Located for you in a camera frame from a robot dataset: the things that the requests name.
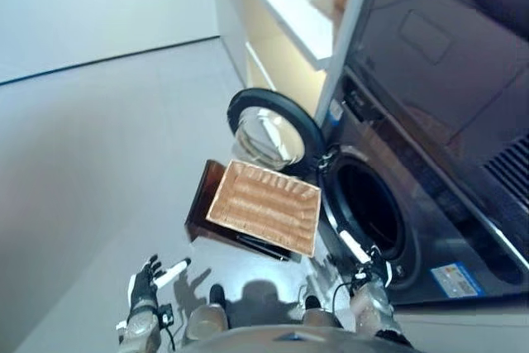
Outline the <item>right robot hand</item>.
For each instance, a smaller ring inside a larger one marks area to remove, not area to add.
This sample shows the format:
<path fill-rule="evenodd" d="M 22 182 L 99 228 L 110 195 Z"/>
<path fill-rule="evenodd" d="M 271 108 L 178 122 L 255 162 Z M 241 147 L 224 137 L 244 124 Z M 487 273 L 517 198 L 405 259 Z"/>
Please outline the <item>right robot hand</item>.
<path fill-rule="evenodd" d="M 352 284 L 356 289 L 367 283 L 380 283 L 385 288 L 391 284 L 393 279 L 391 264 L 382 257 L 377 246 L 365 250 L 346 230 L 340 231 L 339 237 L 354 257 Z"/>

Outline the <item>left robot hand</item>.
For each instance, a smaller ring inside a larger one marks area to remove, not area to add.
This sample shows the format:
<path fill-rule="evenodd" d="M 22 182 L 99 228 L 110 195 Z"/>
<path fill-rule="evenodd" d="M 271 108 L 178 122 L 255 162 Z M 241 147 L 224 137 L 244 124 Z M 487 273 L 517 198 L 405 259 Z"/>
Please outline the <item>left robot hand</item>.
<path fill-rule="evenodd" d="M 130 277 L 127 286 L 129 309 L 135 308 L 143 300 L 156 302 L 157 291 L 183 273 L 190 264 L 191 259 L 186 257 L 169 268 L 163 268 L 159 256 L 152 255 L 140 271 Z"/>

